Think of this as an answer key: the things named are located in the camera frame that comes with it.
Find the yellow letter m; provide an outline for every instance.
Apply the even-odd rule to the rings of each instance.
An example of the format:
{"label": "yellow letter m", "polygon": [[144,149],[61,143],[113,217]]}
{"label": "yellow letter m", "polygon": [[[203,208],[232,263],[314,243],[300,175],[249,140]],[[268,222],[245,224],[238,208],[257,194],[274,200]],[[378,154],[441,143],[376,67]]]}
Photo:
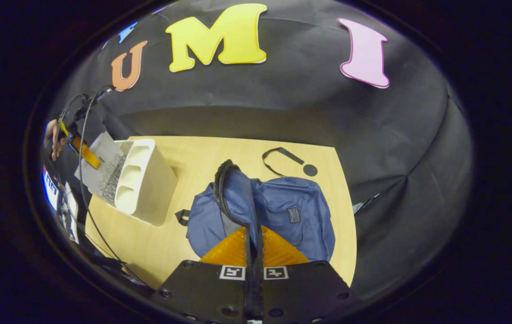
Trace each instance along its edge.
{"label": "yellow letter m", "polygon": [[170,71],[193,68],[196,61],[188,57],[188,47],[196,57],[210,64],[223,39],[223,51],[218,56],[224,64],[262,63],[266,53],[258,44],[258,18],[266,11],[262,4],[238,4],[224,10],[212,28],[195,17],[182,19],[166,29],[172,35],[173,62]]}

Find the table surface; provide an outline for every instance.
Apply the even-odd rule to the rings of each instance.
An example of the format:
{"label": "table surface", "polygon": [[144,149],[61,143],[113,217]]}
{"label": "table surface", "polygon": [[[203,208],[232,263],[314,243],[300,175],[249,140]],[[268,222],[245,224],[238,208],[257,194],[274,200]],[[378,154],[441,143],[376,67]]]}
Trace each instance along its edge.
{"label": "table surface", "polygon": [[[198,261],[186,238],[187,227],[180,225],[174,214],[190,209],[194,196],[204,191],[214,180],[219,165],[227,159],[240,167],[248,178],[262,181],[278,178],[264,166],[262,154],[282,146],[318,169],[316,176],[307,176],[303,166],[279,152],[266,158],[276,172],[315,181],[320,185],[330,207],[336,245],[330,264],[350,285],[356,263],[356,230],[348,185],[336,150],[327,146],[257,139],[217,137],[130,137],[130,140],[152,138],[165,162],[178,178],[166,220],[161,226],[144,223],[110,207],[93,196],[90,210],[102,235],[114,252],[128,264],[130,270],[154,289],[168,278],[182,260]],[[89,217],[86,233],[92,242],[109,256]]]}

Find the wire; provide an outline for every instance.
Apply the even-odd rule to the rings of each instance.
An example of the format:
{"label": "wire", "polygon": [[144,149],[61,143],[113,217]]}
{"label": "wire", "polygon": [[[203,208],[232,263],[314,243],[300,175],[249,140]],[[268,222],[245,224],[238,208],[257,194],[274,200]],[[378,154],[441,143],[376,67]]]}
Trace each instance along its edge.
{"label": "wire", "polygon": [[[118,259],[118,261],[122,262],[122,260],[120,260],[120,257],[116,254],[116,252],[114,252],[114,250],[110,247],[108,242],[106,242],[104,236],[102,235],[102,232],[100,232],[100,230],[98,228],[98,225],[96,225],[94,217],[91,215],[90,207],[87,204],[86,195],[85,195],[84,189],[83,189],[83,177],[82,177],[82,151],[83,151],[83,149],[82,149],[82,147],[83,147],[83,145],[85,145],[83,143],[83,136],[84,136],[85,131],[86,131],[87,117],[90,114],[91,106],[94,103],[95,98],[98,96],[98,94],[101,92],[101,90],[104,90],[105,88],[112,88],[112,89],[114,89],[114,87],[112,85],[105,85],[105,86],[99,88],[99,90],[97,90],[95,92],[94,96],[91,98],[90,103],[87,105],[86,117],[84,117],[84,119],[83,119],[83,127],[82,127],[82,133],[81,133],[81,137],[80,137],[80,141],[79,141],[79,154],[78,154],[79,155],[79,164],[78,164],[78,168],[79,168],[79,182],[80,182],[80,190],[82,192],[83,203],[86,206],[87,213],[90,216],[91,222],[94,224],[95,230],[98,232],[98,234],[100,234],[100,238],[102,238],[102,241],[109,248],[110,252],[112,252],[112,254]],[[138,277],[134,272],[132,272],[132,270],[130,270],[130,268],[126,264],[124,264],[124,268],[126,268],[126,270],[131,275],[133,275],[135,277],[135,279],[138,279],[141,283],[143,283],[144,285],[148,286],[150,289],[153,289],[147,283],[145,283],[142,279],[140,279],[140,277]]]}

